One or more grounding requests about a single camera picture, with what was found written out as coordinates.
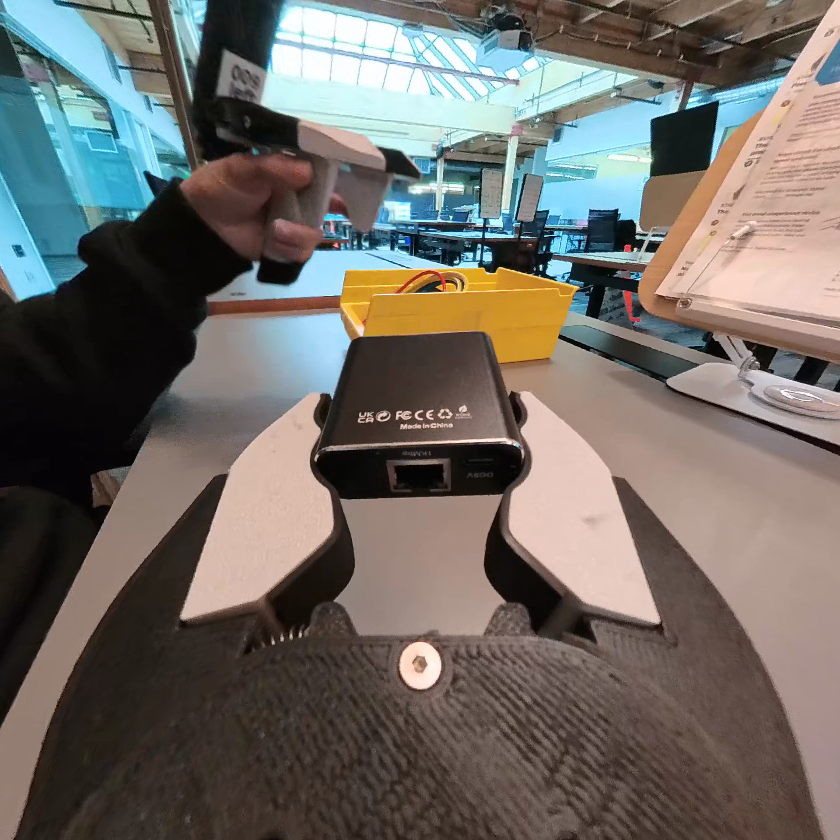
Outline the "person's left hand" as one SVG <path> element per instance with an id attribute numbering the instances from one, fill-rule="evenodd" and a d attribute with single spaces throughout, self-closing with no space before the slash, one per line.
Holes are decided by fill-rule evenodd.
<path id="1" fill-rule="evenodd" d="M 273 218 L 271 208 L 312 181 L 308 161 L 288 154 L 233 154 L 181 182 L 185 200 L 239 256 L 303 264 L 322 242 L 319 228 Z"/>

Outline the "black monitor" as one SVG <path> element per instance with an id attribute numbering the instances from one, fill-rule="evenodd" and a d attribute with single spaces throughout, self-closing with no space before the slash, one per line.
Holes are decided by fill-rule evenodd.
<path id="1" fill-rule="evenodd" d="M 719 102 L 672 112 L 650 122 L 649 176 L 703 172 L 711 162 Z"/>

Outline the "ceiling projector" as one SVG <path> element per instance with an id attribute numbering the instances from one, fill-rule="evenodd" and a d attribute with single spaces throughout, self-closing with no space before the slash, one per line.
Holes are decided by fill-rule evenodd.
<path id="1" fill-rule="evenodd" d="M 532 57 L 532 33 L 521 16 L 509 10 L 498 10 L 486 22 L 489 29 L 476 47 L 477 67 L 501 76 Z"/>

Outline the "printed instruction sheet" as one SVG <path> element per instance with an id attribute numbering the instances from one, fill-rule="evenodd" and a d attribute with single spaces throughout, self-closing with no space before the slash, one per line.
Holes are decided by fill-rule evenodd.
<path id="1" fill-rule="evenodd" d="M 657 292 L 838 322 L 838 2 L 761 113 Z"/>

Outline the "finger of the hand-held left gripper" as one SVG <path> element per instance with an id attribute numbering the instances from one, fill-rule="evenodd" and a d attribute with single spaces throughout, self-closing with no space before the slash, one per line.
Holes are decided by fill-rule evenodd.
<path id="1" fill-rule="evenodd" d="M 404 181 L 421 178 L 416 164 L 403 152 L 376 146 L 362 134 L 320 123 L 297 122 L 297 148 L 310 156 L 384 172 Z"/>
<path id="2" fill-rule="evenodd" d="M 392 180 L 393 174 L 365 166 L 339 168 L 337 194 L 343 199 L 347 218 L 356 231 L 367 233 L 372 230 Z"/>

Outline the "grey desk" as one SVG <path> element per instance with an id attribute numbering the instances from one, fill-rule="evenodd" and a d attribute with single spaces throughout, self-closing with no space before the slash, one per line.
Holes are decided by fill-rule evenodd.
<path id="1" fill-rule="evenodd" d="M 15 837 L 58 698 L 116 594 L 259 431 L 333 391 L 348 342 L 337 314 L 205 321 L 2 726 L 2 838 Z M 784 703 L 825 837 L 838 838 L 838 456 L 564 341 L 502 373 L 633 486 L 727 600 Z"/>

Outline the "yellow plastic bin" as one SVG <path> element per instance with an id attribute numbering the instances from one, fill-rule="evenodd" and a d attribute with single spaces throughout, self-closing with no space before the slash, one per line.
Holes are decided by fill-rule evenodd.
<path id="1" fill-rule="evenodd" d="M 548 359 L 577 287 L 499 268 L 350 269 L 339 309 L 352 340 L 483 332 L 502 364 Z"/>

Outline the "black network adapter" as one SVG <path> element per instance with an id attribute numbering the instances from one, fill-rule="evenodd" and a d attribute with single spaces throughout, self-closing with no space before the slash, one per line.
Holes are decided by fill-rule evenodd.
<path id="1" fill-rule="evenodd" d="M 313 465 L 345 500 L 499 496 L 526 451 L 489 334 L 354 340 Z"/>

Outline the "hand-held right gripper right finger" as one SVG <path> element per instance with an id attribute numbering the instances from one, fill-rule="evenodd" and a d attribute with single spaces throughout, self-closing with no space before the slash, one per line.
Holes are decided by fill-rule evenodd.
<path id="1" fill-rule="evenodd" d="M 543 636 L 591 620 L 659 630 L 612 471 L 536 395 L 510 400 L 525 456 L 488 534 L 489 583 L 504 602 L 523 606 Z"/>

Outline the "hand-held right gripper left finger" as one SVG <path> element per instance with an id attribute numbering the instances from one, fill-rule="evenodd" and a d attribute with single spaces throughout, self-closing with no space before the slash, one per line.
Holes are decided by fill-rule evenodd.
<path id="1" fill-rule="evenodd" d="M 257 616 L 305 627 L 354 572 L 340 499 L 313 453 L 331 398 L 312 393 L 260 433 L 230 467 L 180 619 Z"/>

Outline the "wooden document stand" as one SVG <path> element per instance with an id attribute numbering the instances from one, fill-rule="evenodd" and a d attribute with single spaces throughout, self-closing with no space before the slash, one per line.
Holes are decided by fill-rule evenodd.
<path id="1" fill-rule="evenodd" d="M 639 297 L 646 311 L 657 317 L 711 332 L 728 357 L 728 361 L 700 364 L 670 377 L 668 388 L 838 447 L 838 393 L 761 371 L 755 352 L 747 348 L 747 343 L 838 364 L 839 316 L 838 322 L 816 321 L 740 308 L 722 301 L 661 297 L 657 292 L 696 232 L 760 115 L 741 126 L 710 164 L 644 270 Z"/>

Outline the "person's left forearm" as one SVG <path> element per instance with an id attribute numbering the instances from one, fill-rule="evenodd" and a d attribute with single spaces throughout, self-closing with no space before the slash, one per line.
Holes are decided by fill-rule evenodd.
<path id="1" fill-rule="evenodd" d="M 249 266 L 177 181 L 132 222 L 79 242 L 84 269 L 2 303 L 2 488 L 78 504 L 89 477 L 128 466 L 155 402 L 192 362 L 207 298 Z"/>

